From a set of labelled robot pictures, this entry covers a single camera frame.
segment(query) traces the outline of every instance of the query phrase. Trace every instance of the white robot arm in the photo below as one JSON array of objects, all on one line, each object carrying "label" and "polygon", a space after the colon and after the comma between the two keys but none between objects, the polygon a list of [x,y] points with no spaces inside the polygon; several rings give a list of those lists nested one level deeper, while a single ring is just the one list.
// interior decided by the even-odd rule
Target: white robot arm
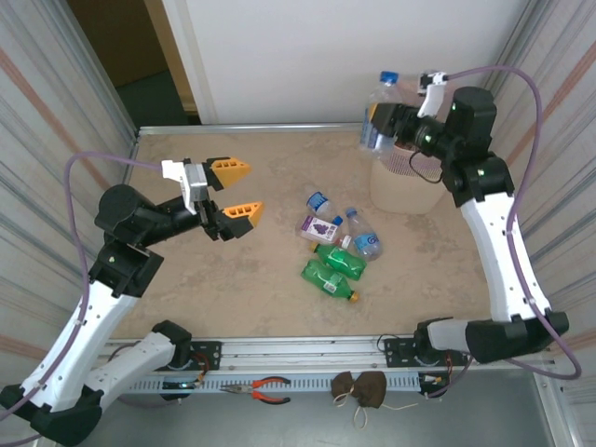
[{"label": "white robot arm", "polygon": [[[147,248],[169,237],[202,227],[216,240],[242,237],[259,222],[262,202],[219,210],[208,186],[219,191],[244,177],[251,167],[235,158],[162,162],[164,178],[180,183],[182,196],[155,205],[134,188],[119,184],[100,200],[95,224],[104,231],[104,245],[88,272],[89,294],[81,299],[58,340],[32,374],[20,385],[5,386],[0,404],[26,419],[41,435],[61,445],[81,442],[102,412],[145,374],[166,365],[184,366],[190,357],[191,334],[163,321],[126,353],[92,370],[97,357],[122,318],[142,298],[163,258]],[[79,320],[82,305],[85,319]],[[42,382],[78,334],[50,377]]]},{"label": "white robot arm", "polygon": [[408,104],[378,104],[372,123],[381,134],[441,161],[442,182],[476,240],[488,281],[492,319],[421,322],[414,341],[396,356],[435,364],[443,356],[441,351],[451,349],[468,352],[485,363],[534,353],[553,339],[536,317],[533,305],[558,334],[569,329],[569,322],[563,312],[551,310],[538,286],[517,222],[511,235],[531,296],[525,296],[508,250],[506,221],[514,203],[514,187],[505,161],[488,150],[496,116],[493,95],[483,88],[459,88],[445,123],[441,123],[433,116],[442,103],[445,80],[443,73],[423,74],[420,86],[433,96],[423,104],[424,110]]}]

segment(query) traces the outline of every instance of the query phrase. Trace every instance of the beige marble tabletop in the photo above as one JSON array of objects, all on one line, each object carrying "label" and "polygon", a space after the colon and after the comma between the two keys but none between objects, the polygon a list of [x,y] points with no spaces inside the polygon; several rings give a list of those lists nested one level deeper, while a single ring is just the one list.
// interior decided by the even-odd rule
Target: beige marble tabletop
[{"label": "beige marble tabletop", "polygon": [[[114,337],[143,337],[165,318],[198,337],[409,333],[428,318],[488,318],[480,259],[451,198],[425,216],[376,209],[357,139],[352,132],[142,137],[144,161],[236,156],[250,163],[249,176],[211,198],[221,208],[262,200],[265,211],[241,239],[212,242],[197,229],[155,245],[165,261]],[[341,209],[359,209],[384,245],[362,279],[350,281],[357,303],[333,299],[300,277],[314,257],[295,235],[309,182]],[[135,169],[130,184],[155,203],[180,194],[177,183],[145,169]]]}]

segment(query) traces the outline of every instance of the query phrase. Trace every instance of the doorway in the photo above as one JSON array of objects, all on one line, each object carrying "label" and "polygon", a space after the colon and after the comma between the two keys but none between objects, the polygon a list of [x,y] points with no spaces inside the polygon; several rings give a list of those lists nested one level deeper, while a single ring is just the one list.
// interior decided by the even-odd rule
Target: doorway
[{"label": "doorway", "polygon": [[200,124],[161,0],[67,0],[136,128]]}]

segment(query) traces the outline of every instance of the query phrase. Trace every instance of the blue bottle cap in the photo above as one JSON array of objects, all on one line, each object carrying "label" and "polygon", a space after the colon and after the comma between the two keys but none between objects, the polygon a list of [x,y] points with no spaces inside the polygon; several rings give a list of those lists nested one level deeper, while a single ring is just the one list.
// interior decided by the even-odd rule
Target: blue bottle cap
[{"label": "blue bottle cap", "polygon": [[388,82],[390,84],[397,84],[400,75],[395,72],[381,72],[381,76],[379,76],[379,81],[381,82]]}]

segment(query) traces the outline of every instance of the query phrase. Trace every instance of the water bottle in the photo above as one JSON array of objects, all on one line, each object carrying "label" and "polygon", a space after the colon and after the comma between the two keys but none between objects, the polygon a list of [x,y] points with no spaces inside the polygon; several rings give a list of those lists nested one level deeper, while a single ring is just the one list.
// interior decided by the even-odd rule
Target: water bottle
[{"label": "water bottle", "polygon": [[368,222],[359,216],[353,208],[345,210],[345,216],[350,236],[354,239],[354,245],[359,255],[367,261],[374,261],[381,256],[383,253],[381,242]]},{"label": "water bottle", "polygon": [[307,207],[323,221],[331,222],[334,225],[341,225],[344,219],[339,216],[333,203],[319,191],[313,184],[305,186]]},{"label": "water bottle", "polygon": [[398,91],[398,78],[395,72],[381,72],[379,85],[371,93],[368,105],[364,111],[362,132],[360,133],[360,149],[367,155],[380,158],[383,154],[393,151],[394,139],[386,137],[373,126],[373,115],[376,104],[381,102],[403,102]]}]

